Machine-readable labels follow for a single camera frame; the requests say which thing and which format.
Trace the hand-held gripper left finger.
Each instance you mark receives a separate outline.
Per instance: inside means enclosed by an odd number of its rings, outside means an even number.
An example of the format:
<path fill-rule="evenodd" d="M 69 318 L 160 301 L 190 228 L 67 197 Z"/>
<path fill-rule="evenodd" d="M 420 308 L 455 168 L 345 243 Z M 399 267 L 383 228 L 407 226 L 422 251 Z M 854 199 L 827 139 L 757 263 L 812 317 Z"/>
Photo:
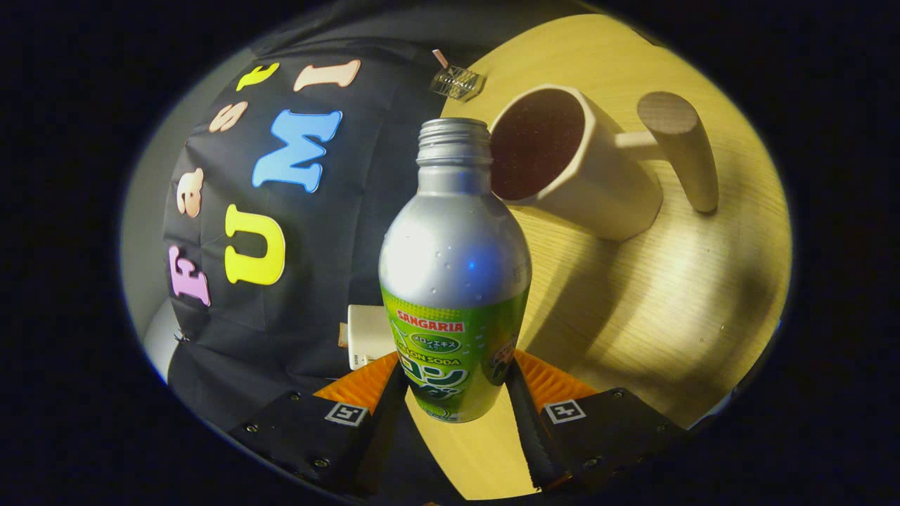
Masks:
<path fill-rule="evenodd" d="M 303 481 L 338 494 L 376 493 L 408 382 L 398 352 L 327 387 L 286 391 L 229 436 Z"/>

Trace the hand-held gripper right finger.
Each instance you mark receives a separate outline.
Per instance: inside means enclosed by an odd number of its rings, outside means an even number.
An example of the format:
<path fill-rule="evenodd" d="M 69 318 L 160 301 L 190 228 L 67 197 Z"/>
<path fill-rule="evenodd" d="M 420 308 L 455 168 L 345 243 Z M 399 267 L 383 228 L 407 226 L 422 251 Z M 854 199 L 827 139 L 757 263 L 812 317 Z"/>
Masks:
<path fill-rule="evenodd" d="M 543 493 L 605 488 L 687 435 L 626 388 L 597 391 L 523 350 L 506 387 L 528 473 Z"/>

